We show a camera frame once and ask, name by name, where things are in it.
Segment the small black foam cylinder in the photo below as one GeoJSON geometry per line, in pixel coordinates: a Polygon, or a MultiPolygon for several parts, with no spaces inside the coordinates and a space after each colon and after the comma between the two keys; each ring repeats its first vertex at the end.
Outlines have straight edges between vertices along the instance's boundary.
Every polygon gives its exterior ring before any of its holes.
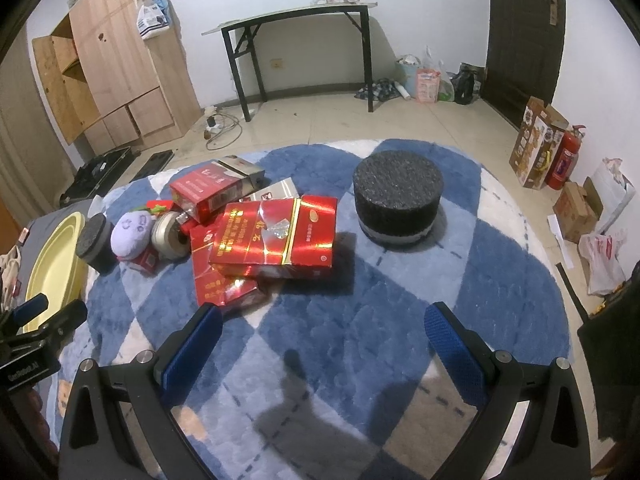
{"type": "Polygon", "coordinates": [[[89,218],[76,244],[76,256],[99,274],[109,274],[117,264],[111,248],[113,223],[100,212],[89,218]]]}

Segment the purple plush toy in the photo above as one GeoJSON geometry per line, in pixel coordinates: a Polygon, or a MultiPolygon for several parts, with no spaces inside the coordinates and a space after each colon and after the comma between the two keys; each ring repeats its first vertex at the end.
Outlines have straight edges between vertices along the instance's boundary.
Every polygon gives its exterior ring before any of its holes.
{"type": "Polygon", "coordinates": [[[154,217],[149,211],[134,210],[123,214],[111,234],[111,248],[119,260],[134,260],[149,245],[154,217]]]}

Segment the large shiny red box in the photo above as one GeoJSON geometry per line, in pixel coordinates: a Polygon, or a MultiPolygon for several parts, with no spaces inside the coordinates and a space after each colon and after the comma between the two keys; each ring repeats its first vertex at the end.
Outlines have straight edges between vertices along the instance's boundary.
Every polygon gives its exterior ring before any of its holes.
{"type": "Polygon", "coordinates": [[[332,196],[229,204],[208,261],[236,278],[324,278],[333,269],[336,213],[332,196]]]}

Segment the yellow plastic tray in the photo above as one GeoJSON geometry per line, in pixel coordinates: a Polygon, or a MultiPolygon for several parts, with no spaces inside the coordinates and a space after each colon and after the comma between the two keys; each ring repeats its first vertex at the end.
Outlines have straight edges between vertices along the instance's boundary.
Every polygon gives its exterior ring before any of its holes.
{"type": "Polygon", "coordinates": [[[48,306],[29,321],[25,333],[36,330],[66,304],[79,299],[84,289],[88,266],[77,257],[76,245],[86,217],[75,211],[64,218],[41,248],[26,287],[26,300],[38,294],[47,297],[48,306]]]}

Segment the black equipment case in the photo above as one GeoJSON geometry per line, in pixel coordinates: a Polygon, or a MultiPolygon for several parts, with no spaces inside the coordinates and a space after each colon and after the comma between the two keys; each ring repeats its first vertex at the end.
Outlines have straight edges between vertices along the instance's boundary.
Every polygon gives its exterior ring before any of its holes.
{"type": "Polygon", "coordinates": [[[139,156],[132,148],[114,148],[93,157],[81,166],[72,184],[60,195],[60,208],[91,200],[94,196],[104,196],[139,156]]]}

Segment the black foam insert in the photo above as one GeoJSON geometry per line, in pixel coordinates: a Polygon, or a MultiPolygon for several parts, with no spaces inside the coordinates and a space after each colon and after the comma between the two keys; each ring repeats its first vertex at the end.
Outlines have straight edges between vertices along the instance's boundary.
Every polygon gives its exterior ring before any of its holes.
{"type": "Polygon", "coordinates": [[[168,162],[174,158],[174,155],[175,153],[171,150],[153,154],[131,178],[131,181],[145,179],[154,176],[154,174],[158,174],[168,165],[168,162]]]}

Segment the white red plastic bag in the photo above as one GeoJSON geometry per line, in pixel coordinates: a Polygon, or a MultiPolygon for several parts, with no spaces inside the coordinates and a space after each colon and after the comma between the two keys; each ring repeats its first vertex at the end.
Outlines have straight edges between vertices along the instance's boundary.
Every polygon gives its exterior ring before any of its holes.
{"type": "Polygon", "coordinates": [[[579,255],[588,263],[587,290],[589,295],[605,296],[626,280],[617,259],[620,248],[626,243],[626,231],[613,234],[584,234],[578,242],[579,255]]]}

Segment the red box with grey lid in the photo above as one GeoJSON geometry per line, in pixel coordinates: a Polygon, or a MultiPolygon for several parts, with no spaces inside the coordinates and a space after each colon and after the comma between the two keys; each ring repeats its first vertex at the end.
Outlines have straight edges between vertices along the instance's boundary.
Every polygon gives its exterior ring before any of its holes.
{"type": "Polygon", "coordinates": [[[212,160],[169,185],[171,199],[199,224],[207,224],[228,203],[258,190],[265,170],[236,155],[212,160]]]}

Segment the small brown cardboard box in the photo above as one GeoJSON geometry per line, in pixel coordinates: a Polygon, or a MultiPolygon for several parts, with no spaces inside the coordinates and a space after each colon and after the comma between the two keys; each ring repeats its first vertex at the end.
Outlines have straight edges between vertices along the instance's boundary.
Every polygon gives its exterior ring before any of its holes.
{"type": "Polygon", "coordinates": [[[592,233],[603,211],[592,179],[586,177],[583,185],[567,181],[553,205],[553,211],[564,240],[578,244],[583,235],[592,233]]]}

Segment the wooden cabinet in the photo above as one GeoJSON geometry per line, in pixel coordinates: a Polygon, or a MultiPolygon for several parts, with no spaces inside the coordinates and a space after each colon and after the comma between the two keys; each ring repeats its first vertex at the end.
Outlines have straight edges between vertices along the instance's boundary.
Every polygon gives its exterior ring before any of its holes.
{"type": "Polygon", "coordinates": [[[67,155],[182,138],[200,118],[179,25],[144,39],[148,0],[41,0],[27,21],[32,69],[67,155]]]}

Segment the white paper bag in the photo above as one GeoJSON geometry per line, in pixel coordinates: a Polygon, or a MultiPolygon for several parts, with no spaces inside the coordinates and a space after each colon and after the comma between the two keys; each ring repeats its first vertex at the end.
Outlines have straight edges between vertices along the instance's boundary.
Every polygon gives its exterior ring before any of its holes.
{"type": "Polygon", "coordinates": [[[604,158],[591,176],[602,204],[596,232],[604,234],[636,195],[634,185],[622,171],[623,159],[604,158]]]}

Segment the white plastic bag on cabinet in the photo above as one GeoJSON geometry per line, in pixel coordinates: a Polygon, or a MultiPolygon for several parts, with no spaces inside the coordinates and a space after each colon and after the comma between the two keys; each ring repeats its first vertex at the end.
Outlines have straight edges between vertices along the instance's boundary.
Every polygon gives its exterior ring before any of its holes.
{"type": "Polygon", "coordinates": [[[166,15],[156,3],[142,4],[137,15],[137,30],[143,41],[156,37],[170,29],[166,15]]]}

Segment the tall printed cardboard box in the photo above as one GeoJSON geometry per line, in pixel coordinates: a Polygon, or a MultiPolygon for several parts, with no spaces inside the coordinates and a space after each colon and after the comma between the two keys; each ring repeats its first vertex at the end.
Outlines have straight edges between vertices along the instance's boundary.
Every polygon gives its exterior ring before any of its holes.
{"type": "Polygon", "coordinates": [[[523,188],[540,190],[558,152],[568,121],[552,105],[531,96],[509,164],[523,188]]]}

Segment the pink snack bag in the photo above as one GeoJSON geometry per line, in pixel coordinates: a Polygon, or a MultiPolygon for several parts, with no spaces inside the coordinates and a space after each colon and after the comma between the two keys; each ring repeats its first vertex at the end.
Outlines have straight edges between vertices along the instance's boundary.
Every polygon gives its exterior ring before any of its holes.
{"type": "Polygon", "coordinates": [[[423,104],[438,101],[440,71],[432,68],[419,68],[416,71],[416,100],[423,104]]]}

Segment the dark brown door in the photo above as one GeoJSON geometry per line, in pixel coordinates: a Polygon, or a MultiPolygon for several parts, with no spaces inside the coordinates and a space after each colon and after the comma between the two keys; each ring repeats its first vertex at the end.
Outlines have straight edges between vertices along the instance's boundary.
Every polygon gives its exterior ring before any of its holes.
{"type": "Polygon", "coordinates": [[[565,18],[566,0],[490,0],[482,98],[514,127],[532,96],[553,100],[565,18]]]}

